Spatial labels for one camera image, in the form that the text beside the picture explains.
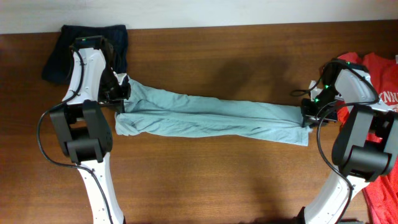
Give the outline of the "light grey-green t-shirt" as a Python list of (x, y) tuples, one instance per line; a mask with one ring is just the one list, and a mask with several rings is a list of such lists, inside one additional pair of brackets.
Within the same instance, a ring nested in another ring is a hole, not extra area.
[(115, 115), (118, 135), (150, 133), (205, 138), (237, 135), (298, 146), (308, 145), (310, 128), (302, 127), (297, 106), (184, 95), (130, 79), (131, 97)]

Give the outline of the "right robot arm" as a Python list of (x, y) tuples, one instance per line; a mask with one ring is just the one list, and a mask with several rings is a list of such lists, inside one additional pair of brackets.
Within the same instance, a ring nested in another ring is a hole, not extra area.
[[(316, 198), (302, 207), (294, 223), (341, 223), (355, 195), (378, 177), (391, 172), (397, 159), (397, 113), (381, 100), (371, 83), (369, 70), (357, 63), (334, 58), (324, 64), (320, 78), (301, 96), (303, 127), (317, 129), (318, 151), (331, 169)], [(321, 143), (321, 128), (337, 121), (337, 112), (348, 118), (327, 159)]]

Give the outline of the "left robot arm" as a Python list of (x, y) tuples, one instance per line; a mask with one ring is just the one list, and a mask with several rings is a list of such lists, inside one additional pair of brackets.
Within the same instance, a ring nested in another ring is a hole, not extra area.
[(110, 171), (111, 128), (102, 108), (124, 112), (131, 94), (125, 73), (114, 68), (116, 52), (103, 36), (80, 37), (71, 44), (72, 70), (67, 93), (50, 109), (62, 152), (83, 179), (93, 223), (125, 223)]

